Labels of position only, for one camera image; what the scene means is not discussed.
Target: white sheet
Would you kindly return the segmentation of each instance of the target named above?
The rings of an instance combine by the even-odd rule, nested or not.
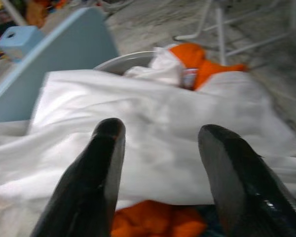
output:
[[[117,209],[146,199],[213,203],[197,146],[208,123],[242,135],[296,197],[296,136],[248,74],[217,74],[192,92],[89,70],[48,75],[27,134],[24,122],[0,124],[0,195],[42,210],[96,124],[110,117],[126,126]]]

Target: white metal frame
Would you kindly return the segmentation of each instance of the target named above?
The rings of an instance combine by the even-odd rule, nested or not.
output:
[[[222,65],[227,65],[227,58],[229,56],[232,56],[232,55],[244,52],[246,50],[260,47],[260,46],[272,43],[274,41],[283,39],[283,38],[289,36],[291,31],[296,30],[296,0],[290,0],[290,1],[292,1],[292,9],[291,9],[290,28],[288,29],[287,32],[277,35],[277,36],[274,36],[274,37],[270,37],[270,38],[262,40],[260,42],[255,42],[255,43],[252,43],[252,44],[247,45],[245,47],[227,52],[226,40],[225,40],[225,25],[226,24],[231,24],[231,23],[237,22],[239,20],[243,20],[247,17],[253,17],[261,12],[271,10],[271,9],[275,8],[280,1],[281,0],[274,0],[273,3],[267,7],[263,7],[259,10],[249,12],[249,13],[244,14],[242,16],[226,20],[225,19],[225,12],[224,12],[224,9],[221,5],[221,1],[207,0],[206,4],[204,6],[204,10],[202,12],[202,17],[201,17],[198,27],[196,29],[196,32],[191,35],[176,36],[176,37],[174,37],[174,39],[175,40],[195,39],[195,38],[199,37],[204,31],[208,31],[208,30],[212,30],[212,29],[216,28],[217,33],[218,33],[220,62]],[[212,9],[213,4],[216,4],[216,25],[205,28],[205,24],[207,22],[208,15]]]

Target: light blue box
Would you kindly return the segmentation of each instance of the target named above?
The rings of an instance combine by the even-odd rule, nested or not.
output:
[[[19,62],[43,38],[43,33],[36,26],[9,27],[0,38],[0,50],[12,61]]]

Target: orange cloth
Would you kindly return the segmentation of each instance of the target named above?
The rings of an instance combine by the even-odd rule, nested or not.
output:
[[[197,237],[207,225],[196,210],[144,201],[117,211],[112,237]]]
[[[194,90],[203,85],[215,73],[247,70],[247,67],[243,64],[221,66],[217,63],[212,63],[206,59],[205,50],[195,43],[182,43],[172,47],[170,51],[181,60],[187,69],[198,68],[193,86]]]

